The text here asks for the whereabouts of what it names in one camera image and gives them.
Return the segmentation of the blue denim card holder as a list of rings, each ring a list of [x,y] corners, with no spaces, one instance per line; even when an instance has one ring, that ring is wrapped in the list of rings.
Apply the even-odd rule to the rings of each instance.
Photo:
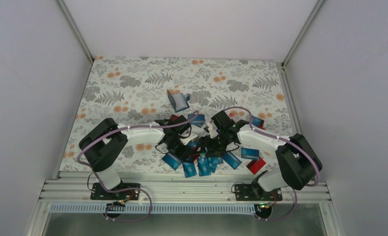
[[[183,94],[179,92],[172,94],[170,90],[167,90],[167,97],[175,112],[180,112],[190,107],[188,101],[190,100],[191,95],[188,93]]]

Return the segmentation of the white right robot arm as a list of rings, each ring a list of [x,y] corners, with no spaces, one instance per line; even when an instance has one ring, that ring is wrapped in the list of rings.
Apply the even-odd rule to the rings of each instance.
[[[249,120],[234,121],[225,110],[215,114],[205,126],[206,135],[198,139],[198,149],[207,156],[222,157],[228,146],[239,145],[277,158],[278,168],[260,174],[252,186],[252,195],[264,200],[272,190],[291,187],[302,190],[305,186],[316,186],[323,168],[313,148],[302,134],[282,136],[271,133]]]

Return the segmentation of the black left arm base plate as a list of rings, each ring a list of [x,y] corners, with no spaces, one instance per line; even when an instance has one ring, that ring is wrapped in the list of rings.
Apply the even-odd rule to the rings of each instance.
[[[112,200],[112,201],[119,201],[119,200],[138,200],[139,199],[139,191],[136,189],[131,189],[127,191],[120,191],[118,190],[124,189],[124,188],[140,188],[139,183],[120,183],[117,187],[112,189],[111,191],[114,191],[114,193],[107,192],[100,183],[94,183],[91,188],[91,200]]]

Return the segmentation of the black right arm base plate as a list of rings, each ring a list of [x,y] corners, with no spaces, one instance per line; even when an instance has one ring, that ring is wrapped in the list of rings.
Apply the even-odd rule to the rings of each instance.
[[[271,192],[264,191],[259,185],[235,183],[232,186],[232,192],[235,194],[237,201],[254,202],[254,201],[282,201],[283,196],[281,189],[275,189]]]

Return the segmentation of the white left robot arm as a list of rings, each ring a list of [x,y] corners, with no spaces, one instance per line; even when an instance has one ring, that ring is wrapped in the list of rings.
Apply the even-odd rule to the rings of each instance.
[[[81,156],[103,185],[103,193],[110,199],[122,194],[122,181],[113,164],[127,146],[138,144],[165,145],[168,152],[181,161],[192,155],[188,143],[197,138],[192,125],[184,116],[172,115],[168,119],[157,119],[151,123],[139,125],[118,124],[112,118],[106,118],[91,130],[79,142]]]

